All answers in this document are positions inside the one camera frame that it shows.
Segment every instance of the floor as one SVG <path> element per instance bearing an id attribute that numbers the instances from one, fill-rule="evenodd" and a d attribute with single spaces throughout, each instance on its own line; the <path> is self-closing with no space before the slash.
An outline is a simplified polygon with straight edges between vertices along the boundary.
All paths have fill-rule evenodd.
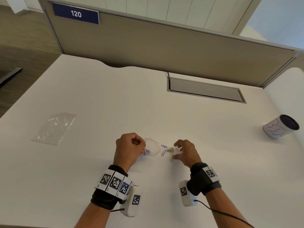
<path id="1" fill-rule="evenodd" d="M 0 78 L 21 72 L 0 87 L 0 117 L 28 90 L 61 52 L 42 13 L 13 13 L 0 5 Z"/>

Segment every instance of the table surface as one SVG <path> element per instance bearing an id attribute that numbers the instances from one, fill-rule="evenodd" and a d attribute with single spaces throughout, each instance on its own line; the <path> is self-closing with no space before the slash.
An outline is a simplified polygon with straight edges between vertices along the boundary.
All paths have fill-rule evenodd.
<path id="1" fill-rule="evenodd" d="M 264 90 L 171 76 L 240 88 L 247 104 L 167 92 L 162 71 L 61 55 L 0 119 L 0 224 L 73 227 L 112 163 L 115 140 L 136 132 L 168 148 L 192 141 L 255 227 L 302 226 L 304 152 L 293 134 L 264 134 L 262 125 L 279 115 Z M 55 110 L 77 115 L 60 144 L 30 141 Z M 190 173 L 171 156 L 135 163 L 129 176 L 143 189 L 139 213 L 114 212 L 107 227 L 216 227 L 203 205 L 182 205 L 178 183 Z"/>

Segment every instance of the black cable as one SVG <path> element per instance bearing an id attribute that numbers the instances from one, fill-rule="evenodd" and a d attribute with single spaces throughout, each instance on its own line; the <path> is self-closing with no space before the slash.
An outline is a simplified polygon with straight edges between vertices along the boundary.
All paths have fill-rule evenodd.
<path id="1" fill-rule="evenodd" d="M 168 74 L 168 80 L 169 80 L 169 90 L 171 90 L 171 83 L 170 83 L 170 75 L 169 75 L 169 72 L 168 71 L 166 71 L 167 72 L 167 74 Z"/>
<path id="2" fill-rule="evenodd" d="M 237 219 L 237 220 L 240 220 L 240 221 L 242 221 L 242 222 L 244 222 L 244 223 L 246 223 L 247 225 L 249 225 L 249 226 L 251 226 L 251 227 L 253 227 L 254 228 L 254 226 L 252 226 L 252 225 L 250 225 L 248 222 L 246 222 L 246 221 L 244 221 L 244 220 L 242 220 L 242 219 L 240 219 L 240 218 L 238 218 L 238 217 L 236 217 L 236 216 L 234 216 L 234 215 L 231 215 L 231 214 L 227 214 L 227 213 L 224 213 L 224 212 L 221 212 L 221 211 L 218 211 L 218 210 L 215 210 L 215 209 L 211 209 L 210 207 L 207 207 L 209 210 L 211 210 L 211 211 L 213 211 L 213 212 L 217 212 L 217 213 L 219 213 L 219 214 L 223 214 L 223 215 L 226 215 L 226 216 L 229 216 L 229 217 L 232 217 L 232 218 L 235 218 L 235 219 Z"/>
<path id="3" fill-rule="evenodd" d="M 122 209 L 115 209 L 115 210 L 112 210 L 111 212 L 121 211 L 121 210 L 125 210 L 125 208 L 122 208 Z"/>

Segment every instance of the hand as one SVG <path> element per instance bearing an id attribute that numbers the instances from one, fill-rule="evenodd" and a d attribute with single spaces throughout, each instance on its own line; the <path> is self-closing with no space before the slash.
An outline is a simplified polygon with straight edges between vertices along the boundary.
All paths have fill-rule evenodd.
<path id="1" fill-rule="evenodd" d="M 127 173 L 145 151 L 145 141 L 135 133 L 123 134 L 116 140 L 116 151 L 113 165 L 118 165 Z"/>
<path id="2" fill-rule="evenodd" d="M 181 160 L 185 166 L 188 166 L 190 169 L 191 167 L 198 162 L 202 162 L 197 150 L 193 143 L 188 140 L 178 140 L 174 143 L 174 146 L 181 148 L 181 154 L 176 154 L 172 156 L 172 159 Z"/>

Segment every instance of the number sign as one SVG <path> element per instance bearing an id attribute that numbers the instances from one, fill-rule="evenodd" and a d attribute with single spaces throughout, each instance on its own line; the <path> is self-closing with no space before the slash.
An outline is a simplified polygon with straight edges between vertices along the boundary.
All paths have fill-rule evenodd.
<path id="1" fill-rule="evenodd" d="M 52 5 L 54 14 L 56 16 L 70 18 L 83 22 L 90 22 L 99 25 L 98 11 L 53 2 Z"/>

